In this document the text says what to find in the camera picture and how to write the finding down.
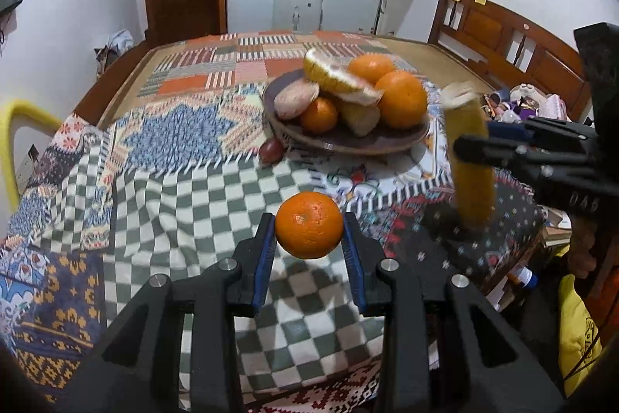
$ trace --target brown plate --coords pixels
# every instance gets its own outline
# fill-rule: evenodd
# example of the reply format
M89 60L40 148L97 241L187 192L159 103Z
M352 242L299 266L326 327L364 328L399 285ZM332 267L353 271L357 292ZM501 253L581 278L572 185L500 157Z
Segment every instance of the brown plate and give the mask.
M341 122L326 134L306 135L296 120L281 121L278 119L274 106L277 94L290 83L303 79L304 76L303 69L283 74L271 81L262 93L262 104L268 120L296 141L337 153L378 156L379 154L408 151L428 134L429 120L426 116L425 122L408 130L394 130L379 124L365 137L355 137L349 128Z

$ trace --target electrical outlet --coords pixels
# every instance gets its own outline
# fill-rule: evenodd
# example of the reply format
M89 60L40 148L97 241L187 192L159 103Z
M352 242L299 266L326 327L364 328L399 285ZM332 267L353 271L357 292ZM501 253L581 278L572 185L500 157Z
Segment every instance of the electrical outlet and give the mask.
M23 161L19 165L19 168L15 171L15 179L17 179L17 190L19 191L19 195L23 195L24 191L26 191L26 184L28 184L28 179L32 176L32 173L35 170L36 159L38 158L38 150L33 144L26 156L24 156Z

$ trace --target bed headboard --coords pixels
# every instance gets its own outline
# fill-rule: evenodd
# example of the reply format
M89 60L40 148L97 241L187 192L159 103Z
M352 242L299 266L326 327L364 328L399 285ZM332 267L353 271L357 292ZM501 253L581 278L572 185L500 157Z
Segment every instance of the bed headboard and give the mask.
M463 57L439 44L441 34L483 59ZM544 93L559 94L574 121L590 99L589 83L584 80L583 63L575 49L491 1L438 0L428 42L450 51L490 86L512 88L530 83Z

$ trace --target yellow cloth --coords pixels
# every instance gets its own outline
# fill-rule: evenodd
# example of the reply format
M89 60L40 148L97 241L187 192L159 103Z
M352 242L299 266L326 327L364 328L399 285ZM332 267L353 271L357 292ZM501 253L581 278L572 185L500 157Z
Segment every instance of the yellow cloth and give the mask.
M580 296L574 290L574 275L563 277L559 284L559 306L561 322L559 324L559 369L563 378L580 361L597 335L597 326L589 315ZM579 367L589 364L602 351L598 341L587 358ZM585 368L563 383L565 395L570 396L594 365Z

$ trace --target orange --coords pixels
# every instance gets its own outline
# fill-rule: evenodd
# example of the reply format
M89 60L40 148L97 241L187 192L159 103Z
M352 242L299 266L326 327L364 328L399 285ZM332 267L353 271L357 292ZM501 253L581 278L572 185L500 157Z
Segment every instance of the orange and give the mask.
M378 80L376 89L383 90L378 103L381 121L391 128L406 130L423 121L428 110L428 94L413 74L397 70Z
M301 113L299 123L311 134L325 134L337 125L337 109L329 99L318 97Z
M299 259L318 259L329 254L343 233L342 212L322 193L298 193L282 203L275 216L279 245Z
M370 84L376 84L385 74L395 71L395 65L385 55L370 53L353 58L349 63L348 71Z

